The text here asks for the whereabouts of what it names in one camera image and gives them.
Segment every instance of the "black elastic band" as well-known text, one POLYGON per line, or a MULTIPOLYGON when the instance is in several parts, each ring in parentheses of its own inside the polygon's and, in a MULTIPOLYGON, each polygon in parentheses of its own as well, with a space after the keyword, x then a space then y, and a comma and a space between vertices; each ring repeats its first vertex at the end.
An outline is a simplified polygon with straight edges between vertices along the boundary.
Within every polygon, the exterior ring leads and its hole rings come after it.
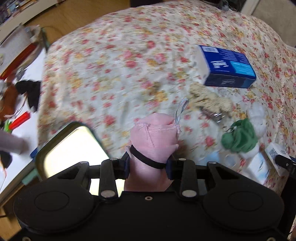
POLYGON ((130 148, 131 153, 138 158, 141 162, 145 163, 146 165, 156 168, 156 169, 163 169, 165 168, 165 163, 159 163, 157 161, 151 160, 148 157, 145 157, 142 153, 138 152, 137 149, 131 145, 130 148))

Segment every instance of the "pink cloth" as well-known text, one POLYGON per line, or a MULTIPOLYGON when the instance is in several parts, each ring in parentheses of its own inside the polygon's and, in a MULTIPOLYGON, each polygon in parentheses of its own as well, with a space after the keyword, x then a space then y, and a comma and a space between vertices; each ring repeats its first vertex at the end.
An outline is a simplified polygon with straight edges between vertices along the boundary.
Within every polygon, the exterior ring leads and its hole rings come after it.
MULTIPOLYGON (((179 125, 174 118, 162 113, 154 113, 140 119, 131 129, 131 143, 144 156, 166 163, 170 155, 178 148, 179 125)), ((146 165, 130 153, 130 175, 125 181, 125 191, 165 191, 171 180, 165 169, 156 169, 146 165)))

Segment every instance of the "floral fabric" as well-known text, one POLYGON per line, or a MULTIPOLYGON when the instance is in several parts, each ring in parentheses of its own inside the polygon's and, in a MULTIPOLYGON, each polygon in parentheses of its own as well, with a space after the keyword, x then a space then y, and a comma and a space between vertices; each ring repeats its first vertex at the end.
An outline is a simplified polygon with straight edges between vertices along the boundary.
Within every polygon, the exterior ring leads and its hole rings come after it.
MULTIPOLYGON (((233 101, 229 124, 245 118, 253 102, 262 104, 268 128, 261 147, 278 142, 295 156, 296 51, 261 20, 197 0, 111 13, 55 42, 42 82, 40 144, 81 121, 111 157, 122 156, 135 122, 153 112, 173 116, 180 100, 190 98, 190 84, 202 80, 195 44, 247 56, 257 75, 252 87, 209 89, 233 101)), ((223 131, 216 123, 190 104, 182 116, 178 151, 184 157, 198 163, 221 148, 223 131)), ((280 193, 284 184, 273 169, 266 186, 280 193)))

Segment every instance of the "blue box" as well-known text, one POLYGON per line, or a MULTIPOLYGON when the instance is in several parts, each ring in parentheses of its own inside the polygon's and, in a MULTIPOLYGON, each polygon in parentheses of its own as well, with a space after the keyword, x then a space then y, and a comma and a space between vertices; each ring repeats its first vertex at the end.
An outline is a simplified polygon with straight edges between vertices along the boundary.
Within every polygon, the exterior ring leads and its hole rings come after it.
POLYGON ((197 45, 197 67, 206 86, 249 88, 256 74, 242 53, 197 45))

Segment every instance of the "beige fluffy fabric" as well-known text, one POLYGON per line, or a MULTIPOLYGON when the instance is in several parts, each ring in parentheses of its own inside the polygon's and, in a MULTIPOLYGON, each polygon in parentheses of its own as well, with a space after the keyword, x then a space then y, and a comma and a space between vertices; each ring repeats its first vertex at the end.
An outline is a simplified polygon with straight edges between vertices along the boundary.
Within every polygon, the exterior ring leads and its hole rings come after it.
POLYGON ((190 102, 195 107, 203 107, 212 113, 230 112, 232 110, 232 101, 228 98, 219 97, 211 92, 206 86, 198 82, 190 85, 190 102))

